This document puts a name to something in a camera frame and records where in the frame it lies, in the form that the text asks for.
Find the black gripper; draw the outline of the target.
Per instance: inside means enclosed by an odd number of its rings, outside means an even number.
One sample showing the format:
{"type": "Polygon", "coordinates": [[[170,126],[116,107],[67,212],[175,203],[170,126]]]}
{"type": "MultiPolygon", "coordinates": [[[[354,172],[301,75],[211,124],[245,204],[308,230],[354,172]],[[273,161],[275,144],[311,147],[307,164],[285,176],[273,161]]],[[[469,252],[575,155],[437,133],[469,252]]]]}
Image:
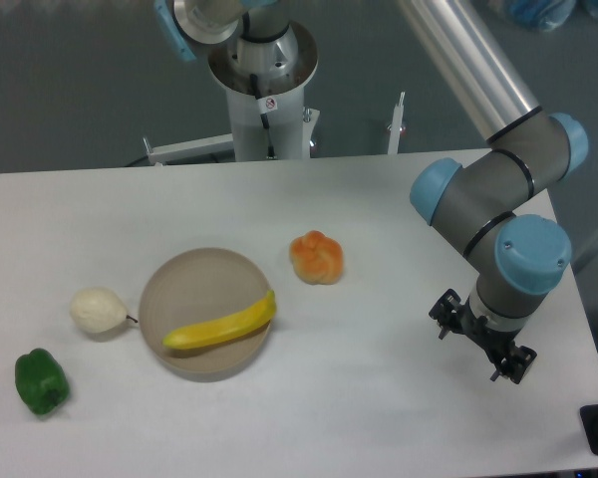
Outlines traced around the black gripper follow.
{"type": "Polygon", "coordinates": [[[537,358],[535,350],[514,342],[520,319],[494,312],[480,297],[469,297],[463,308],[457,292],[447,289],[430,309],[429,317],[440,328],[440,340],[448,334],[465,334],[485,352],[495,368],[491,381],[503,377],[520,384],[537,358]]]}

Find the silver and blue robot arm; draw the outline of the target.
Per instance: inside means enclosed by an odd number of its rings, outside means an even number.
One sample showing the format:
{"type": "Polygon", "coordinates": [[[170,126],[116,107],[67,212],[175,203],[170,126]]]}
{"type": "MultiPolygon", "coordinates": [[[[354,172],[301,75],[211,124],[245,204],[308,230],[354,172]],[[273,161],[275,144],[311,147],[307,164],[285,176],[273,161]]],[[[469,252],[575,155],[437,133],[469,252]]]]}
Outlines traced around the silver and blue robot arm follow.
{"type": "MultiPolygon", "coordinates": [[[[443,333],[476,343],[497,376],[520,382],[535,352],[515,343],[571,259],[554,221],[517,215],[586,158],[582,125],[547,115],[466,1],[406,1],[406,18],[489,145],[470,166],[444,158],[414,181],[410,200],[477,271],[470,295],[431,309],[443,333]]],[[[206,56],[226,92],[239,161],[310,154],[303,90],[318,63],[310,33],[277,1],[157,1],[156,17],[185,61],[206,56]]]]}

